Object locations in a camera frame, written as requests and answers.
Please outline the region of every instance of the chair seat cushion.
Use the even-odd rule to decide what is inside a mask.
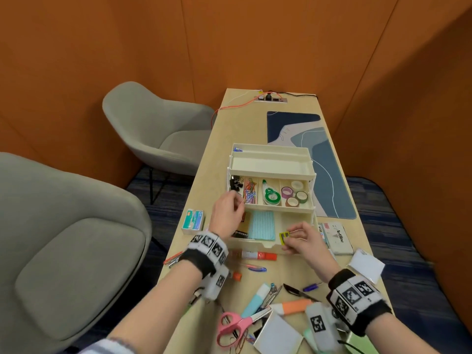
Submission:
[[[145,235],[134,227],[96,218],[79,220],[26,264],[15,282],[16,295],[46,335],[67,339],[115,297],[144,248]]]
[[[169,135],[159,149],[185,156],[200,164],[211,130],[185,130]]]

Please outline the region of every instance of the green correction tape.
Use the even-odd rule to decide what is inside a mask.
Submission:
[[[278,205],[280,203],[280,194],[272,189],[267,181],[263,180],[264,202],[268,205]]]

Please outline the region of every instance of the orange highlighter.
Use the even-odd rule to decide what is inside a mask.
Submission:
[[[313,304],[313,301],[307,298],[298,299],[292,302],[271,304],[269,307],[278,315],[287,315],[292,313],[304,312],[306,307]]]

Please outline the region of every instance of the wristband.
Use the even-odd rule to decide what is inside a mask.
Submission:
[[[327,301],[336,315],[356,335],[363,337],[376,317],[392,313],[380,292],[363,276],[348,269],[339,271],[328,283]]]
[[[208,274],[213,276],[228,256],[228,248],[223,240],[212,232],[198,232],[180,256],[181,260],[189,260],[201,272],[202,278]]]

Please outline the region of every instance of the table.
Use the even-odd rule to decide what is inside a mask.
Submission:
[[[257,94],[256,90],[228,88],[221,106],[243,104],[254,98]],[[185,210],[180,218],[170,246],[169,255],[185,249],[192,238],[189,235],[184,235],[181,231],[186,209],[203,210],[206,217],[205,226],[208,226],[213,203],[225,191],[228,159],[233,143],[267,144],[266,115],[268,111],[280,108],[280,110],[287,112],[316,113],[321,116],[322,122],[327,129],[320,105],[315,97],[297,98],[287,96],[287,98],[287,104],[252,102],[241,108],[223,109],[219,112],[188,196]],[[328,131],[327,136],[334,150],[334,145]],[[318,217],[318,221],[340,221],[354,250],[362,248],[372,254],[358,213],[355,220]],[[341,267],[346,266],[350,259],[351,256],[337,256],[337,261]],[[273,282],[276,285],[286,283],[298,289],[311,283],[319,282],[314,271],[307,266],[300,256],[279,255],[278,260],[275,262],[253,261],[253,263],[266,267],[267,272],[251,272],[244,267],[238,268],[238,266],[232,265],[231,262],[226,263],[230,269],[237,269],[243,276],[241,282],[228,279],[223,286],[219,300],[225,310],[241,313],[263,282],[269,284]],[[164,266],[160,279],[168,272],[168,267]],[[382,280],[377,284],[377,288],[389,303]],[[310,295],[326,302],[328,292],[328,286],[323,284],[319,289],[310,292]],[[298,297],[290,295],[282,289],[274,303],[295,299],[298,299]],[[223,351],[216,344],[216,326],[220,314],[221,308],[215,303],[205,304],[201,300],[197,302],[180,320],[165,353],[228,353],[229,350]],[[308,327],[308,320],[304,313],[292,314],[284,317],[284,319],[298,330],[299,333],[303,333]],[[258,351],[249,343],[245,343],[241,353],[258,353]],[[312,353],[312,350],[306,341],[303,341],[298,354],[308,353]]]

